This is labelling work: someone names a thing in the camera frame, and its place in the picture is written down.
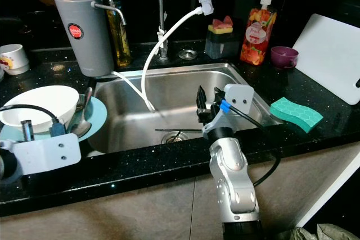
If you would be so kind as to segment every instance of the white hose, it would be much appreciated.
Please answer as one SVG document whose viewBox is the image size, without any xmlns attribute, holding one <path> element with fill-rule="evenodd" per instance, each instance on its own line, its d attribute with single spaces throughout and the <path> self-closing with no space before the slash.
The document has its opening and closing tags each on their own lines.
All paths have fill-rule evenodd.
<svg viewBox="0 0 360 240">
<path fill-rule="evenodd" d="M 154 46 L 154 48 L 152 49 L 152 51 L 150 52 L 149 56 L 147 57 L 147 60 L 145 62 L 144 68 L 142 70 L 142 75 L 141 75 L 141 92 L 142 92 L 142 99 L 145 101 L 145 104 L 147 106 L 147 108 L 149 109 L 150 112 L 155 112 L 154 107 L 152 106 L 152 104 L 150 103 L 150 101 L 147 99 L 147 95 L 146 95 L 146 89 L 145 89 L 145 78 L 146 78 L 146 71 L 149 68 L 150 62 L 152 60 L 152 57 L 155 54 L 155 51 L 159 49 L 160 45 L 164 43 L 164 41 L 166 41 L 168 39 L 168 37 L 172 34 L 172 32 L 174 32 L 176 30 L 176 28 L 178 28 L 183 22 L 185 22 L 187 19 L 189 19 L 191 16 L 195 15 L 195 14 L 202 14 L 203 10 L 201 7 L 198 7 L 196 9 L 194 9 L 193 11 L 189 12 L 187 15 L 185 15 L 184 17 L 182 17 L 176 24 L 173 25 L 172 28 L 170 28 L 170 30 L 159 40 L 159 42 Z"/>
<path fill-rule="evenodd" d="M 111 74 L 114 74 L 114 75 L 116 75 L 117 77 L 123 79 L 123 80 L 145 101 L 145 103 L 146 103 L 146 101 L 148 101 L 148 103 L 150 104 L 150 108 L 155 112 L 155 108 L 154 108 L 154 106 L 151 104 L 151 102 L 150 102 L 148 99 L 145 100 L 145 97 L 143 96 L 143 94 L 139 91 L 139 89 L 136 88 L 135 85 L 133 85 L 133 83 L 132 83 L 128 78 L 126 78 L 126 77 L 125 77 L 123 74 L 121 74 L 121 73 L 117 73 L 116 71 L 113 71 Z"/>
</svg>

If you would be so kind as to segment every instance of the orange soap bottle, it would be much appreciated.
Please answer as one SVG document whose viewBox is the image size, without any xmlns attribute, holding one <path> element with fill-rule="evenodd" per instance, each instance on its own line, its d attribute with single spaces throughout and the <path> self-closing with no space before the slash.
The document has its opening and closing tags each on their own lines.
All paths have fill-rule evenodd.
<svg viewBox="0 0 360 240">
<path fill-rule="evenodd" d="M 276 10 L 269 7 L 271 0 L 261 0 L 261 8 L 253 8 L 247 21 L 240 60 L 258 66 L 264 62 Z"/>
</svg>

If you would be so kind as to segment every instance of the purple cup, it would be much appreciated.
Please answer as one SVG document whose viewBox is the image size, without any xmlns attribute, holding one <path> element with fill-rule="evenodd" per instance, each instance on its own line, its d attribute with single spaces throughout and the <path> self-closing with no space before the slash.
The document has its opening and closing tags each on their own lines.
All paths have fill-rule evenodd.
<svg viewBox="0 0 360 240">
<path fill-rule="evenodd" d="M 271 63 L 278 69 L 290 69 L 298 63 L 299 52 L 285 46 L 271 48 Z"/>
</svg>

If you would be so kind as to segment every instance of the green sponge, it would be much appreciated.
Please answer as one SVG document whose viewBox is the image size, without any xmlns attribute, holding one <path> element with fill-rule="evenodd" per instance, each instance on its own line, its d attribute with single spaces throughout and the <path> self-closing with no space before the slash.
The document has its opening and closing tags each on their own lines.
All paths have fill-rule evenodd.
<svg viewBox="0 0 360 240">
<path fill-rule="evenodd" d="M 286 98 L 281 98 L 270 106 L 270 113 L 277 118 L 292 122 L 301 127 L 306 133 L 314 128 L 322 115 L 317 111 L 302 105 L 298 105 Z"/>
</svg>

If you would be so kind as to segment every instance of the red logo label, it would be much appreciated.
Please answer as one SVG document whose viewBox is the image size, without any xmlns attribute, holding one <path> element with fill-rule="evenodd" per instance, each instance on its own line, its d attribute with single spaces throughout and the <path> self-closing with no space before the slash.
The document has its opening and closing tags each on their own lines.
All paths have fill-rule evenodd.
<svg viewBox="0 0 360 240">
<path fill-rule="evenodd" d="M 84 35 L 83 30 L 78 25 L 69 24 L 67 28 L 69 29 L 70 35 L 73 36 L 75 39 L 81 39 Z"/>
</svg>

